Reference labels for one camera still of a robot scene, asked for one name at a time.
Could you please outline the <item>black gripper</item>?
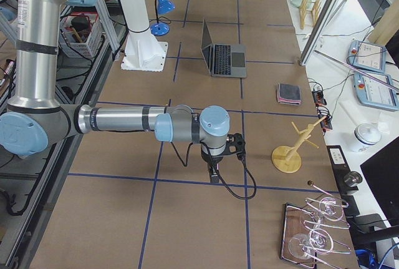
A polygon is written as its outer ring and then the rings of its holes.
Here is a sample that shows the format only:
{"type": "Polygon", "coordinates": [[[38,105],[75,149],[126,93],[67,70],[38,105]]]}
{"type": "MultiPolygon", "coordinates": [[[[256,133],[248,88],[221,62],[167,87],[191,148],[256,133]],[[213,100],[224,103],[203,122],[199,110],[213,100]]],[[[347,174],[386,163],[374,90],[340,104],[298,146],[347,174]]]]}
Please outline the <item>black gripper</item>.
{"type": "Polygon", "coordinates": [[[201,157],[208,164],[210,183],[219,183],[220,174],[218,164],[223,160],[222,154],[216,154],[216,151],[210,149],[201,149],[201,157]]]}

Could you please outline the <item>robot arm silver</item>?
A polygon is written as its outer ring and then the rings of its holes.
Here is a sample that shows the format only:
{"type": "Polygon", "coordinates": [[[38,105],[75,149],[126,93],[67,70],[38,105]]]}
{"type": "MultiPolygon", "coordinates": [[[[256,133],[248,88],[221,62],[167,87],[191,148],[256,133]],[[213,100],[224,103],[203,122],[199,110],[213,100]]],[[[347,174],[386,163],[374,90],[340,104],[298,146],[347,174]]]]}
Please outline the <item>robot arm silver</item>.
{"type": "Polygon", "coordinates": [[[186,105],[107,109],[56,101],[60,9],[67,1],[18,0],[16,88],[1,116],[1,145],[28,156],[91,131],[153,132],[161,142],[200,144],[210,181],[220,182],[218,163],[229,140],[229,115],[220,106],[196,113],[186,105]]]}

